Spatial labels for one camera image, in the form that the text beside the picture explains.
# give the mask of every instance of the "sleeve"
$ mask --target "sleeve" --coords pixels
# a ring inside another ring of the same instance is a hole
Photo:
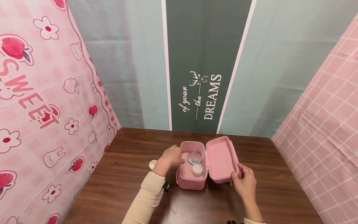
[[[252,221],[251,219],[244,218],[244,224],[265,224],[265,223],[258,223],[256,221]]]
[[[148,224],[163,196],[165,178],[149,172],[144,178],[141,189],[132,202],[122,224]]]

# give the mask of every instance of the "pink backdrop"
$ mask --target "pink backdrop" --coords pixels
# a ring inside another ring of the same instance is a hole
[[[326,224],[358,223],[358,17],[272,138]]]
[[[2,0],[0,24],[0,223],[57,224],[120,124],[66,0]]]

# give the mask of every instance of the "deer antler logo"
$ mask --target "deer antler logo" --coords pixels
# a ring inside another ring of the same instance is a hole
[[[190,71],[191,74],[193,74],[193,83],[189,86],[195,86],[199,85],[202,82],[207,82],[208,81],[208,77],[207,76],[200,76],[200,74],[196,74],[194,71]]]

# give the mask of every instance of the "table surface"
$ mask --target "table surface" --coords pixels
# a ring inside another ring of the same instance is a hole
[[[63,224],[121,223],[150,171],[148,164],[168,147],[182,141],[207,143],[217,134],[122,128],[99,162]],[[257,179],[257,204],[267,224],[322,224],[306,194],[268,138],[228,135],[241,163]],[[233,187],[207,179],[201,191],[175,184],[176,169],[166,180],[172,185],[154,211],[151,224],[219,224],[242,222],[245,210]]]

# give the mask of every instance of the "green striped backdrop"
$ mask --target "green striped backdrop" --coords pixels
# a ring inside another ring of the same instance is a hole
[[[358,2],[69,5],[122,126],[271,137]]]

